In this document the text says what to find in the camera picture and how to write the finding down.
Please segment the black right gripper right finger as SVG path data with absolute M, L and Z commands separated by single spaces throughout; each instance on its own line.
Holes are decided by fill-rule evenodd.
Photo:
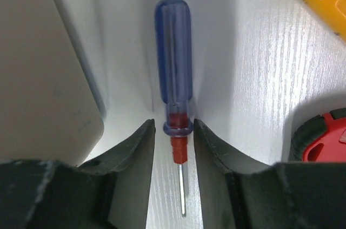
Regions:
M 194 121 L 204 228 L 345 228 L 345 164 L 267 165 Z

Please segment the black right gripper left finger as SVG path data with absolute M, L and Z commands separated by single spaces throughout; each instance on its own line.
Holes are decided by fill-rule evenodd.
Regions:
M 155 122 L 74 167 L 60 161 L 1 162 L 1 228 L 145 228 Z

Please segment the beige plastic tool box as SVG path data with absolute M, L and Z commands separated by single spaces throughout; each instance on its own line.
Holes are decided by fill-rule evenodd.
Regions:
M 54 0 L 1 0 L 1 158 L 80 165 L 104 124 Z

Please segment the red folding knife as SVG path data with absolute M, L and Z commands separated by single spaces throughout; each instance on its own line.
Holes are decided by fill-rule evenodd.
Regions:
M 288 159 L 303 162 L 345 162 L 345 108 L 317 115 L 293 134 Z

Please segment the small blue red screwdriver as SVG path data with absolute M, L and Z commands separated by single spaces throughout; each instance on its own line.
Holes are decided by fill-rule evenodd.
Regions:
M 165 105 L 164 133 L 170 138 L 178 166 L 181 215 L 187 214 L 184 164 L 192 133 L 191 14 L 184 0 L 161 0 L 155 7 L 155 36 L 161 100 Z

